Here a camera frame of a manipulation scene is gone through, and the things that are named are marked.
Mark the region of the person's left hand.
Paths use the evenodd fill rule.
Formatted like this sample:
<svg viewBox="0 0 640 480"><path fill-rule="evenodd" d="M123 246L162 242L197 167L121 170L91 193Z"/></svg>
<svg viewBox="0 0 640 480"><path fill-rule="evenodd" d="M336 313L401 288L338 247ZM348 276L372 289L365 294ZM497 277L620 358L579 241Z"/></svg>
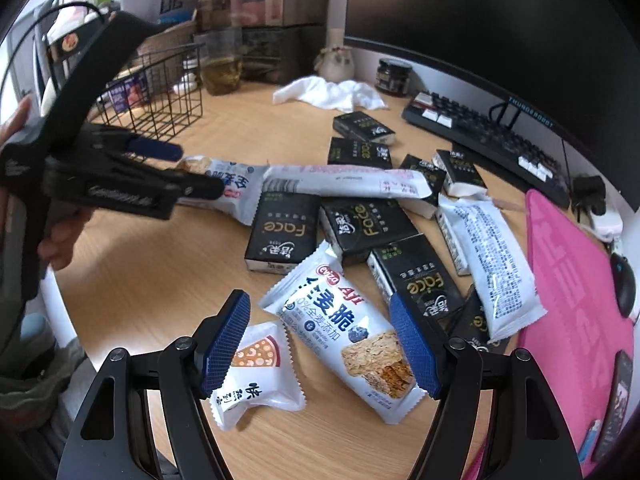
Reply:
<svg viewBox="0 0 640 480"><path fill-rule="evenodd" d="M21 99L13 115L1 126L1 145L24 128L31 107L30 96ZM52 226L50 236L38 246L40 259L49 263L55 271L67 268L73 260L75 245L93 214L93 208L78 206L74 214Z"/></svg>

